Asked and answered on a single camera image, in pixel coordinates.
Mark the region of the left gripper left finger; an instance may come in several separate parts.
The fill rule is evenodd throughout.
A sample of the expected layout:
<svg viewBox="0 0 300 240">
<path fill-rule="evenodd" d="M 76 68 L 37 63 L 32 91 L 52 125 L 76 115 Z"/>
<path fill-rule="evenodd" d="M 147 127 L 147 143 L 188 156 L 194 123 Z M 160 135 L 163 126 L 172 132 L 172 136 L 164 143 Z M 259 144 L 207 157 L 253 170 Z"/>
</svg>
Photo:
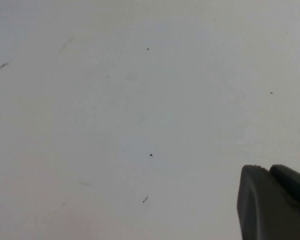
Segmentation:
<svg viewBox="0 0 300 240">
<path fill-rule="evenodd" d="M 242 239 L 300 240 L 300 204 L 266 170 L 241 169 L 237 212 Z"/>
</svg>

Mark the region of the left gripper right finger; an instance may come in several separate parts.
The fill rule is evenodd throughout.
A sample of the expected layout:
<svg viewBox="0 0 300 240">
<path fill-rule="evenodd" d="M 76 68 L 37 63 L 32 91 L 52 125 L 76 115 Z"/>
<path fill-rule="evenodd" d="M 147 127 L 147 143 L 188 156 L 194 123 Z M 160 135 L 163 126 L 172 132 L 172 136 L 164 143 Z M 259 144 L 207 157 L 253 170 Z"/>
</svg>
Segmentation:
<svg viewBox="0 0 300 240">
<path fill-rule="evenodd" d="M 269 172 L 281 187 L 300 204 L 300 173 L 280 164 L 272 165 Z"/>
</svg>

